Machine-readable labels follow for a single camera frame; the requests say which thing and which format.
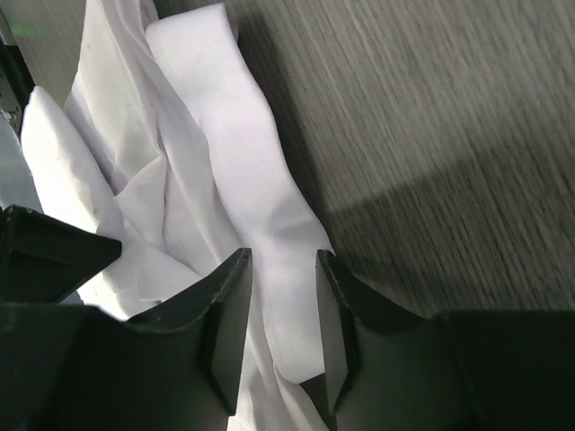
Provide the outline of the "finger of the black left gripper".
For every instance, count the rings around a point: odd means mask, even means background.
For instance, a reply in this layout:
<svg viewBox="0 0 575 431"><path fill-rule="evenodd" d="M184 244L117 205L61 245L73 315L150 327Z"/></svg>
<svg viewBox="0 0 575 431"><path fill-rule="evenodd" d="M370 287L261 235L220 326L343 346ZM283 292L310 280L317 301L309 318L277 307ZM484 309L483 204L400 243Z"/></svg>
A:
<svg viewBox="0 0 575 431"><path fill-rule="evenodd" d="M59 303L121 253L118 240L10 205L1 210L1 301Z"/></svg>

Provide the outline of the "white long sleeve shirt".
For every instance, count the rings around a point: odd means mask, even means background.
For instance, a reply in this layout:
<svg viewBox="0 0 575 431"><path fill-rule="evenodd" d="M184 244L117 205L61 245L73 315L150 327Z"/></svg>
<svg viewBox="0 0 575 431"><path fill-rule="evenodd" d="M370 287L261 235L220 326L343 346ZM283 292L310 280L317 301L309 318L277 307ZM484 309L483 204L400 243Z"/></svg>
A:
<svg viewBox="0 0 575 431"><path fill-rule="evenodd" d="M21 143L47 215L122 242L121 258L79 293L116 318L251 249L229 428L324 429L303 383L324 370L315 257L331 244L222 4L162 19L150 1L87 2L66 102L36 87Z"/></svg>

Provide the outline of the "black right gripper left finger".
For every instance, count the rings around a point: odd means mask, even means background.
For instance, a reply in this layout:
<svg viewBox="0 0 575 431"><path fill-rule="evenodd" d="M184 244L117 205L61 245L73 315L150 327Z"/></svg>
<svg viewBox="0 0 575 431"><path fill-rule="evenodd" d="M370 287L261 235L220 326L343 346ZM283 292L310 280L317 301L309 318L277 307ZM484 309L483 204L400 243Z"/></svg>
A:
<svg viewBox="0 0 575 431"><path fill-rule="evenodd" d="M238 406L252 253L127 321L92 306L1 308L4 430L224 430Z"/></svg>

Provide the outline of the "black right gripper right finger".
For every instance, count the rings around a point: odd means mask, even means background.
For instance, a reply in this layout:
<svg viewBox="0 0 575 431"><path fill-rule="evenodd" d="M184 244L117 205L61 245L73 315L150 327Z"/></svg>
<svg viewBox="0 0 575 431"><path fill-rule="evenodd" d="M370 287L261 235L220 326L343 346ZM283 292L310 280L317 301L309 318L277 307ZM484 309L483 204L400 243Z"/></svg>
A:
<svg viewBox="0 0 575 431"><path fill-rule="evenodd" d="M316 256L329 411L341 430L571 430L574 315L475 310L429 319Z"/></svg>

